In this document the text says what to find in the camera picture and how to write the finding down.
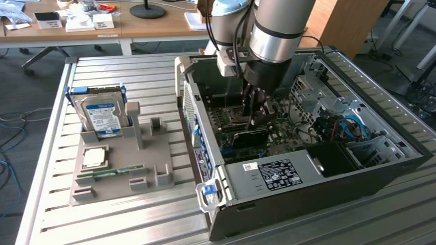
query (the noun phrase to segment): hard drive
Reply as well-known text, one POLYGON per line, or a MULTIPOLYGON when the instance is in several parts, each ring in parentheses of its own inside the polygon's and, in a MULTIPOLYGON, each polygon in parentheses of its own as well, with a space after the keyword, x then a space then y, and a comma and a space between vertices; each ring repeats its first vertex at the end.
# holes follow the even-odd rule
POLYGON ((76 87, 65 97, 76 109, 84 131, 95 131, 99 138, 120 135, 123 127, 131 125, 125 113, 125 87, 76 87))

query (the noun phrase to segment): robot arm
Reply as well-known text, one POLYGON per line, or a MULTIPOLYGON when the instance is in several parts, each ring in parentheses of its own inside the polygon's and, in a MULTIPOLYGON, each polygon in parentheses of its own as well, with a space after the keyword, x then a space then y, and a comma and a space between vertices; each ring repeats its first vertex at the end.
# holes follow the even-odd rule
MULTIPOLYGON (((244 114, 251 116, 247 129, 268 123, 275 117, 271 96, 279 88, 288 70, 315 1, 255 1, 259 2, 259 7, 257 10, 255 8, 256 20, 252 28, 248 57, 244 58, 243 78, 244 114)), ((213 24, 213 30, 228 28, 223 27, 220 23, 215 22, 213 24)), ((228 63, 227 49, 225 46, 221 46, 217 54, 217 65, 223 75, 228 74, 228 72, 223 72, 225 70, 223 66, 228 63)))

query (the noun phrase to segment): paper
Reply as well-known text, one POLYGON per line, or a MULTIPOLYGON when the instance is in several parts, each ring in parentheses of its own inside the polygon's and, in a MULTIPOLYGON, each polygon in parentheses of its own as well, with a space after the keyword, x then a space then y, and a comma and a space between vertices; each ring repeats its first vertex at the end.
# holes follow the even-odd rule
POLYGON ((5 27, 8 28, 8 30, 16 30, 16 29, 21 29, 25 27, 29 27, 29 24, 7 24, 5 27))
POLYGON ((189 28, 195 31, 205 30, 205 24, 200 22, 197 13, 184 13, 184 18, 188 22, 189 28))

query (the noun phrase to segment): hard drive label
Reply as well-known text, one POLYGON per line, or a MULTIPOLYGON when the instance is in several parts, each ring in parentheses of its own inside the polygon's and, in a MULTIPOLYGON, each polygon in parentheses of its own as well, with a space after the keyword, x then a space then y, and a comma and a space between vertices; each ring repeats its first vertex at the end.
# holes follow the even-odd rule
POLYGON ((113 134, 120 131, 121 125, 115 112, 115 104, 88 105, 87 111, 95 130, 101 134, 113 134))
POLYGON ((259 165, 259 171, 269 190, 277 190, 303 183, 289 159, 259 165))

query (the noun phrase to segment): blue cable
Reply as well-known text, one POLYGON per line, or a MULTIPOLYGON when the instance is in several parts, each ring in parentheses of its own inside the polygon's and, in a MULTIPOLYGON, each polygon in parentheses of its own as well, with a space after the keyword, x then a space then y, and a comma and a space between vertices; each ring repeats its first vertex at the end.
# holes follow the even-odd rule
POLYGON ((0 126, 1 127, 5 127, 5 128, 9 128, 9 129, 19 129, 19 130, 23 131, 20 140, 9 148, 7 148, 5 150, 0 151, 0 152, 7 152, 8 150, 11 150, 13 147, 16 147, 24 141, 27 133, 25 133, 25 129, 21 128, 21 127, 12 127, 12 126, 4 125, 4 124, 0 124, 0 126))
POLYGON ((17 180, 17 178, 16 178, 16 174, 15 174, 13 168, 9 166, 9 164, 8 164, 5 161, 1 161, 1 160, 0 160, 0 163, 1 163, 5 167, 8 167, 9 170, 11 170, 12 177, 13 177, 13 181, 15 181, 15 184, 16 184, 16 189, 17 189, 17 192, 19 192, 19 198, 17 198, 17 200, 16 200, 15 205, 13 205, 11 208, 8 208, 7 212, 0 216, 0 219, 3 219, 3 218, 4 218, 4 217, 5 217, 5 216, 7 216, 7 215, 13 211, 13 209, 17 208, 17 206, 19 206, 19 204, 20 204, 20 202, 21 202, 21 191, 20 191, 20 184, 19 184, 19 180, 17 180))

